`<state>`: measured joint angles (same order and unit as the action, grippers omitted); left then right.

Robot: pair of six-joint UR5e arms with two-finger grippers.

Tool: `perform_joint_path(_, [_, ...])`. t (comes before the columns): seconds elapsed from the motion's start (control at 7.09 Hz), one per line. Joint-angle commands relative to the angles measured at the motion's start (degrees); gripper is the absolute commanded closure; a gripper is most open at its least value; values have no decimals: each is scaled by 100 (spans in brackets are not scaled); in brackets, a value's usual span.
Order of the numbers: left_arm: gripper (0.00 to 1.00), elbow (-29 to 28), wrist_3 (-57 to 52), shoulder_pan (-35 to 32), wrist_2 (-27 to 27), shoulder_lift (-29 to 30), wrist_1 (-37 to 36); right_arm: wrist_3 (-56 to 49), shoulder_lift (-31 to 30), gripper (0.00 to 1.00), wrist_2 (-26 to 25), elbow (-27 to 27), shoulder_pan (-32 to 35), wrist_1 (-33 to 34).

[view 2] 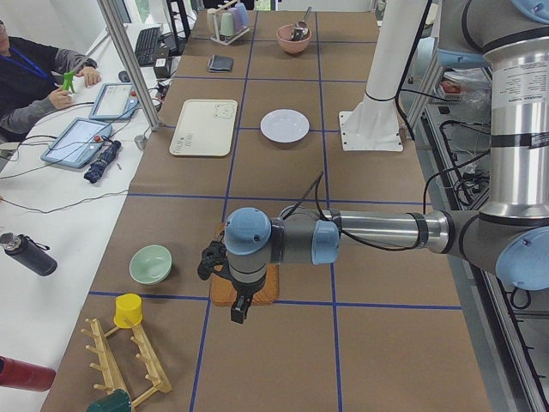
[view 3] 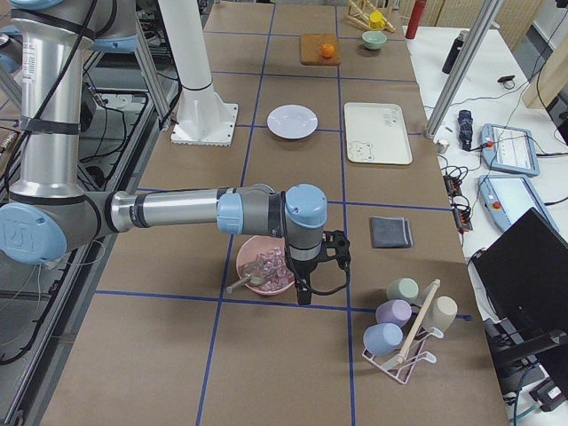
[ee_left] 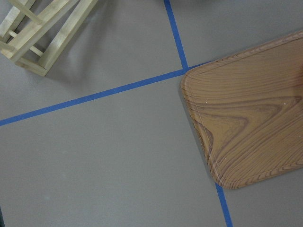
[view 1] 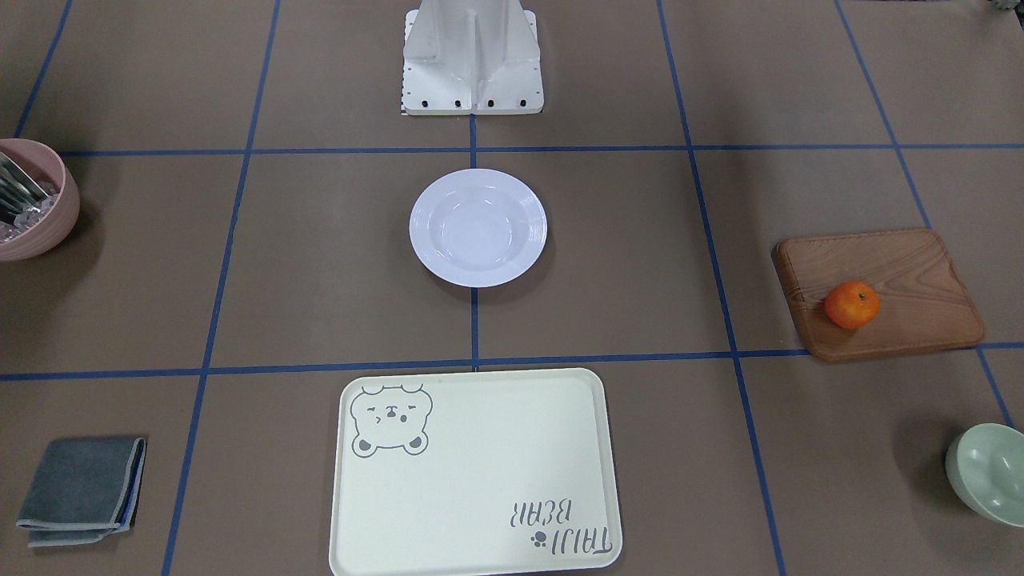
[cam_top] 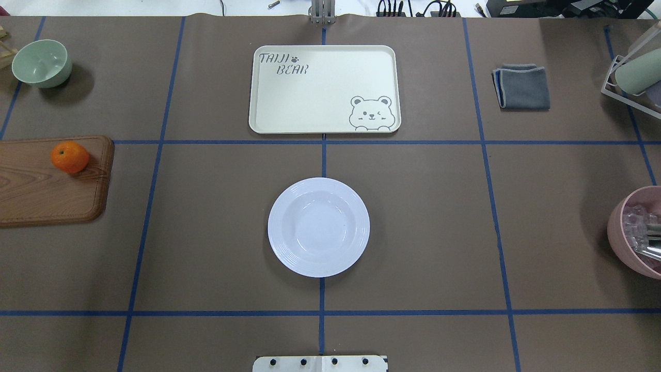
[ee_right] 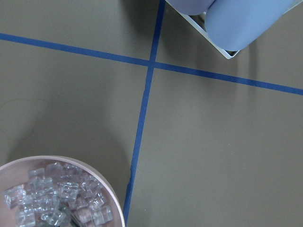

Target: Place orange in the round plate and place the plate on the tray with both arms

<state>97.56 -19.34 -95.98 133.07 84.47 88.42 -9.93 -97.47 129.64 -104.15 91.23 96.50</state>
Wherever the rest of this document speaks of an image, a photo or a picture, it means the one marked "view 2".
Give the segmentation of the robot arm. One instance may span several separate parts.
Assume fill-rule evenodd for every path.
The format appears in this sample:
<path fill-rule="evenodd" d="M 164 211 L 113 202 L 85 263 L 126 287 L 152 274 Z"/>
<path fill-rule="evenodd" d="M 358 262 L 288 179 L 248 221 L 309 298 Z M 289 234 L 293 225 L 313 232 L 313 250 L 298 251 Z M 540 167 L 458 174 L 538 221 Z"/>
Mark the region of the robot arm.
<path fill-rule="evenodd" d="M 524 290 L 548 286 L 548 4 L 446 1 L 441 52 L 492 67 L 490 192 L 473 211 L 386 215 L 292 208 L 279 218 L 243 208 L 226 220 L 223 274 L 243 323 L 269 264 L 331 264 L 352 239 L 390 251 L 450 254 Z"/>

